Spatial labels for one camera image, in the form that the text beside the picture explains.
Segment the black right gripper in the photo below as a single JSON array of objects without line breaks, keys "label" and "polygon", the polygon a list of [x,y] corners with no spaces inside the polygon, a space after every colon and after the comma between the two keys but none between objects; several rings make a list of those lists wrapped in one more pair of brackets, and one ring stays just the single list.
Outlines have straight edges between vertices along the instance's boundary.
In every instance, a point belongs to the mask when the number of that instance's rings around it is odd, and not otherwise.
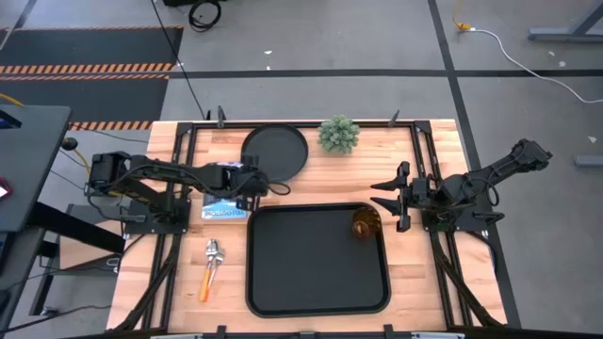
[{"label": "black right gripper", "polygon": [[407,188],[408,176],[410,174],[410,163],[402,161],[397,169],[397,177],[391,181],[371,185],[370,187],[385,191],[399,191],[397,200],[388,200],[378,197],[371,197],[373,202],[386,209],[393,216],[399,216],[397,231],[399,233],[407,232],[411,227],[411,218],[408,214]]}]

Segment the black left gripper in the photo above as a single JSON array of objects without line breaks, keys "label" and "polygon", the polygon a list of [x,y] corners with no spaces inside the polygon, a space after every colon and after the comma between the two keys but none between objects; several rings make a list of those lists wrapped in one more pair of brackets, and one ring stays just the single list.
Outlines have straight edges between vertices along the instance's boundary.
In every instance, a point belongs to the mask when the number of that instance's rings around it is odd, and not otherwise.
[{"label": "black left gripper", "polygon": [[243,154],[240,161],[227,169],[228,191],[226,197],[236,202],[236,207],[245,211],[255,211],[260,198],[270,192],[270,179],[259,169],[257,155]]}]

